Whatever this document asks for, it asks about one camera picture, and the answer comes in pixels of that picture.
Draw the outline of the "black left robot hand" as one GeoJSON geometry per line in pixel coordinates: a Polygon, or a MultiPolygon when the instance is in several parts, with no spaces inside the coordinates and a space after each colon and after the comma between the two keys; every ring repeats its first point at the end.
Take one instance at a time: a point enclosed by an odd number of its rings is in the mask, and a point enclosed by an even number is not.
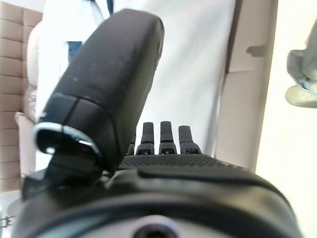
{"type": "Polygon", "coordinates": [[[295,213],[270,182],[200,152],[190,128],[161,130],[161,153],[132,148],[161,56],[164,26],[125,9],[92,34],[33,129],[46,169],[26,177],[14,238],[300,238],[295,213]]]}

